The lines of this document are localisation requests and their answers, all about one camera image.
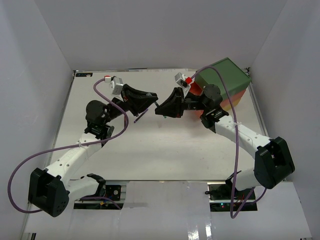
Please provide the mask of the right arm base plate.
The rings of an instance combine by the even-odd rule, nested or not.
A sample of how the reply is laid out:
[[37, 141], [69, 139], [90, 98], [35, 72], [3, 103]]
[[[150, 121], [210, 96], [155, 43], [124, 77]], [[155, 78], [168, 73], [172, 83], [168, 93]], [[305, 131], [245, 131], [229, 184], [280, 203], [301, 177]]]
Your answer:
[[[217, 182], [209, 182], [207, 184], [208, 189], [205, 194], [208, 195], [210, 211], [212, 213], [217, 212], [229, 212], [231, 208], [231, 187], [226, 186], [225, 183], [218, 184]], [[250, 188], [237, 191], [234, 193], [233, 200], [233, 212], [235, 213], [241, 206], [246, 196], [250, 193]], [[258, 210], [257, 204], [253, 203], [256, 200], [256, 195], [253, 192], [245, 205], [241, 209], [244, 212], [255, 212]]]

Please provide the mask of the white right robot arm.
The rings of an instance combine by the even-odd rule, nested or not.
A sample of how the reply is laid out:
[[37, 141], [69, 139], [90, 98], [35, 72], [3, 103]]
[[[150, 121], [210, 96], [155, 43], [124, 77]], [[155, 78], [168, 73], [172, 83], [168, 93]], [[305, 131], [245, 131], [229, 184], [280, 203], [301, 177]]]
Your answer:
[[218, 86], [207, 85], [200, 95], [185, 94], [181, 87], [155, 109], [155, 114], [181, 118], [184, 111], [201, 110], [203, 126], [221, 135], [245, 150], [254, 160], [254, 166], [232, 174], [225, 182], [226, 195], [236, 200], [245, 189], [262, 186], [272, 189], [295, 171], [295, 165], [287, 142], [281, 138], [269, 138], [254, 132], [240, 123], [220, 106], [223, 98]]

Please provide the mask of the purple pen refill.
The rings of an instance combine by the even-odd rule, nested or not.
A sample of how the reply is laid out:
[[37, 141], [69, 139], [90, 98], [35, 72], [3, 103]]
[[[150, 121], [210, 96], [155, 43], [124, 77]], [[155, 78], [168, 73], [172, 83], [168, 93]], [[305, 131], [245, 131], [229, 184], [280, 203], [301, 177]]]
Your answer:
[[148, 110], [149, 109], [147, 108], [141, 114], [139, 114], [139, 116], [133, 121], [133, 123], [135, 124], [138, 120], [140, 120], [148, 112]]

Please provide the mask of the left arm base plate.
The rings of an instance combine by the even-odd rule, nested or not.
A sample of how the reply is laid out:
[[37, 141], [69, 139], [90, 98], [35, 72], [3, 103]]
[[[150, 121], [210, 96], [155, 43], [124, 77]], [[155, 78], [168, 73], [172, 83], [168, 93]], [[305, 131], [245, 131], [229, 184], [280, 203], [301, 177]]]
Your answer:
[[121, 210], [126, 197], [124, 185], [106, 185], [103, 198], [76, 201], [75, 210]]

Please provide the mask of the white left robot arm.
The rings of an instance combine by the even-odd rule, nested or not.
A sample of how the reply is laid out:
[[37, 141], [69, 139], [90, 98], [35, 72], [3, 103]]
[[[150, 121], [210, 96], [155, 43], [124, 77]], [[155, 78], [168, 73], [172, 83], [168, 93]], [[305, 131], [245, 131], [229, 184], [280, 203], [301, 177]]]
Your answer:
[[128, 111], [138, 116], [158, 100], [156, 93], [136, 90], [127, 84], [123, 85], [120, 95], [121, 99], [115, 97], [108, 104], [99, 100], [87, 104], [87, 127], [75, 147], [45, 169], [36, 168], [31, 173], [28, 191], [30, 203], [50, 216], [57, 217], [69, 201], [81, 198], [99, 200], [105, 197], [106, 181], [103, 177], [89, 173], [75, 181], [71, 178], [113, 137], [115, 128], [109, 122]]

